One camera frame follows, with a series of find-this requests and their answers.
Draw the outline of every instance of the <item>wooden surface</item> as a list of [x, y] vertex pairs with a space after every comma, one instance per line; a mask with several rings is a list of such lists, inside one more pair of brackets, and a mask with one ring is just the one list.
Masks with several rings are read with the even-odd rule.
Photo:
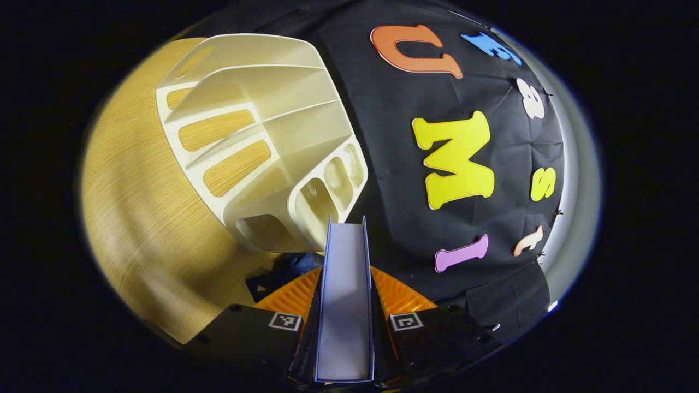
[[166, 97], [166, 100], [168, 102], [168, 108], [175, 109], [177, 104], [179, 104], [180, 101], [182, 101], [182, 99], [187, 94], [189, 94], [189, 92], [191, 92], [191, 90], [192, 90], [191, 88], [190, 89], [175, 90], [174, 92], [171, 92], [170, 94], [168, 94], [168, 96]]
[[257, 141], [204, 172], [204, 184], [216, 197], [221, 197], [250, 172], [272, 156], [265, 141]]
[[155, 88], [203, 39], [168, 43], [122, 82], [89, 135], [81, 180], [97, 264], [137, 316], [181, 343], [230, 303], [252, 306], [245, 279], [278, 256], [235, 242], [189, 184], [161, 128]]
[[187, 151], [193, 152], [209, 143], [223, 139], [234, 131], [238, 131], [254, 122], [255, 119], [249, 110], [237, 110], [225, 115], [209, 117], [194, 124], [188, 124], [180, 129], [178, 135], [180, 142], [182, 142], [182, 147], [187, 149]]

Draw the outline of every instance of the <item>desk organizer compartment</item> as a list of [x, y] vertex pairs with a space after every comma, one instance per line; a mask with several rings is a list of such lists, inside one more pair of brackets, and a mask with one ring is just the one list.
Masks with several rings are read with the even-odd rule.
[[345, 108], [308, 42], [206, 39], [163, 79], [156, 99], [180, 167], [250, 250], [323, 250], [328, 216], [344, 222], [366, 184]]

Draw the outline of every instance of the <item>yellow letter m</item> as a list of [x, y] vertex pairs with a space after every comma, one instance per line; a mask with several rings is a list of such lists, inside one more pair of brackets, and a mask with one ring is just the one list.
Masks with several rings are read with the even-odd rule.
[[452, 172], [451, 176], [430, 173], [425, 180], [427, 201], [435, 210], [445, 202], [482, 195], [489, 197], [495, 188], [495, 174], [490, 168], [468, 161], [490, 141], [490, 128], [482, 112], [455, 122], [428, 123], [422, 118], [412, 121], [415, 140], [422, 150], [432, 143], [451, 139], [425, 159], [425, 166]]

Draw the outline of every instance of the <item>black cloth backdrop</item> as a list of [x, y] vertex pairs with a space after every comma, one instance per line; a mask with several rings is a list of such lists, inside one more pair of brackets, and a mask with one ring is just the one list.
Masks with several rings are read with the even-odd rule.
[[[447, 9], [468, 15], [438, 1], [308, 1], [269, 8], [264, 3], [239, 3], [200, 22], [184, 37], [251, 32], [311, 42], [331, 72], [369, 166], [368, 182], [347, 221], [360, 222], [366, 215], [371, 264], [430, 300], [469, 307], [484, 324], [503, 321], [495, 322], [503, 325], [499, 336], [511, 338], [545, 315], [549, 303], [546, 278], [533, 261], [554, 224], [563, 186], [563, 142], [551, 103], [555, 97], [542, 94], [545, 117], [529, 119], [516, 79], [542, 92], [533, 72], [526, 63], [490, 57], [461, 38], [484, 32], [501, 42], [485, 27], [488, 23], [478, 24]], [[402, 42], [398, 49], [411, 57], [449, 53], [463, 78], [410, 73], [388, 64], [369, 39], [375, 27], [386, 24], [429, 27], [443, 48]], [[421, 150], [412, 120], [464, 120], [475, 110], [485, 114], [491, 139], [470, 160], [493, 170], [493, 194], [431, 210], [425, 177], [449, 173], [430, 169], [423, 161], [446, 141]], [[549, 167], [556, 170], [554, 194], [533, 203], [532, 173]], [[543, 241], [513, 257], [514, 244], [539, 225], [544, 227]], [[489, 235], [484, 258], [435, 272], [438, 250], [463, 247], [483, 234]], [[529, 290], [512, 295], [513, 287]]]

